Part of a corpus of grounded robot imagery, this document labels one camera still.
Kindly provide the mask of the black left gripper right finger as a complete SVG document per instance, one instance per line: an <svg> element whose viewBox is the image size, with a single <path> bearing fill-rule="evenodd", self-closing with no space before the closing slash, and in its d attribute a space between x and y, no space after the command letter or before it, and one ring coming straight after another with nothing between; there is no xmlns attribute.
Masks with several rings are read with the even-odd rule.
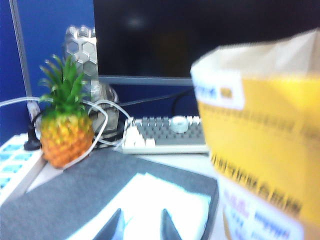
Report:
<svg viewBox="0 0 320 240"><path fill-rule="evenodd" d="M163 209L161 212L160 239L161 240L181 240L178 230L176 229L167 209Z"/></svg>

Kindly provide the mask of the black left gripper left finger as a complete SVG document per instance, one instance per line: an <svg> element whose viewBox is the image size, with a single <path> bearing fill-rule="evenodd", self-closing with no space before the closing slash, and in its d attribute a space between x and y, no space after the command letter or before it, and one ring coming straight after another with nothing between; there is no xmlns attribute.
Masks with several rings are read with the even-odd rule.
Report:
<svg viewBox="0 0 320 240"><path fill-rule="evenodd" d="M123 240L124 213L118 208L107 223L100 229L94 240Z"/></svg>

